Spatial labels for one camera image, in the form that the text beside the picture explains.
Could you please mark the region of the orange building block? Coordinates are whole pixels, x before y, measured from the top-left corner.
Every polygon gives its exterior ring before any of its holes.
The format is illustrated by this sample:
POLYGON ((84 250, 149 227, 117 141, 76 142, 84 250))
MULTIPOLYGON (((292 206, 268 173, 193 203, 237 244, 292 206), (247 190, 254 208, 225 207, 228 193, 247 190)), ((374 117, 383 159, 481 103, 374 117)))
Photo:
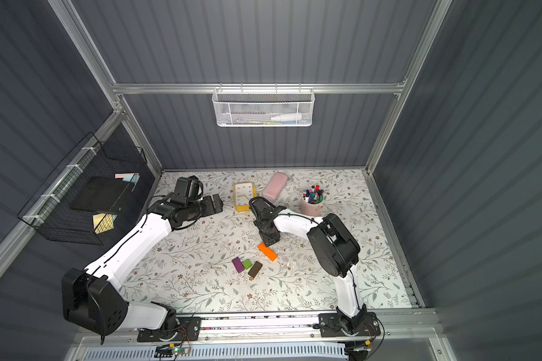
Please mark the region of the orange building block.
POLYGON ((257 249, 259 249, 260 252, 262 252, 263 255, 265 255, 270 261, 275 261, 277 259, 277 254, 270 248, 268 248, 264 243, 260 243, 257 246, 257 249))

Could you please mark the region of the brown building block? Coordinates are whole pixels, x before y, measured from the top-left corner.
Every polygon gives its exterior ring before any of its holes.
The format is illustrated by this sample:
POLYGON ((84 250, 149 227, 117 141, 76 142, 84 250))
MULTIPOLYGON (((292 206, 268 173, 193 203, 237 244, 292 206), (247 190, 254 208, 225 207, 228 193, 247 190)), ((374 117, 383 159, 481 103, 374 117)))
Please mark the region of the brown building block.
POLYGON ((249 269, 248 275, 250 278, 256 278, 257 274, 262 269, 263 265, 259 261, 256 261, 253 266, 249 269))

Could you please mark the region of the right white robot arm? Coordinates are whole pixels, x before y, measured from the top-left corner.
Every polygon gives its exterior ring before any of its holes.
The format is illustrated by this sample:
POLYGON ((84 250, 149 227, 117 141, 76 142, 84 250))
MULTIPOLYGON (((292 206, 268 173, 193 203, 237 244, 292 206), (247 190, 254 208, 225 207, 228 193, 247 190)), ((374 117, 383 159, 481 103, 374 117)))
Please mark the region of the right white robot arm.
POLYGON ((365 311, 356 278, 361 247, 337 215, 313 218, 275 206, 261 196, 248 204, 265 246, 275 245, 283 233, 307 239, 322 269, 334 278, 337 311, 349 320, 365 311))

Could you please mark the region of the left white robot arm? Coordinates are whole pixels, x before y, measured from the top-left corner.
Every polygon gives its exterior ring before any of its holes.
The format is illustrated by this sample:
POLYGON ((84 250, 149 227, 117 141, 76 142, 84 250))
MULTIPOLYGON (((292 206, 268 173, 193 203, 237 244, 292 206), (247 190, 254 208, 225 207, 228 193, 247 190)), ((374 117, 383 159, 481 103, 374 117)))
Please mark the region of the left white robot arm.
POLYGON ((176 310, 154 302, 130 302, 120 294, 127 276, 155 245, 174 231, 223 210, 219 195, 173 202, 166 196, 115 246, 84 269, 70 269, 62 279, 63 318, 102 338, 138 329, 155 338, 172 338, 181 330, 176 310))

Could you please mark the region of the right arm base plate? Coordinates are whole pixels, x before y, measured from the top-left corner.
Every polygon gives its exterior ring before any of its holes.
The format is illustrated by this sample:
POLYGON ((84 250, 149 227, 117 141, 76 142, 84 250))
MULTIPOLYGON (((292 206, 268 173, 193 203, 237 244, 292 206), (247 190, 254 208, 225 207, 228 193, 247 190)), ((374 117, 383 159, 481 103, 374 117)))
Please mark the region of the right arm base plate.
POLYGON ((313 326, 318 329, 323 338, 334 337, 364 337, 373 339, 382 335, 376 314, 373 312, 360 313, 349 318, 344 314, 319 314, 319 322, 313 326))

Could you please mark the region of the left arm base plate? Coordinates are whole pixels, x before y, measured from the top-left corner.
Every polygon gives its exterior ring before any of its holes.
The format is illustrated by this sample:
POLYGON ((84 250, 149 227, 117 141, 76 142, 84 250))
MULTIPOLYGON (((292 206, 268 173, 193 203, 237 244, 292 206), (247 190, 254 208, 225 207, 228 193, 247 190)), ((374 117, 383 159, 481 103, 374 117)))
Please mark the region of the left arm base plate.
POLYGON ((159 329, 139 331, 137 341, 141 343, 163 342, 176 344, 197 341, 202 326, 200 317, 171 317, 159 329))

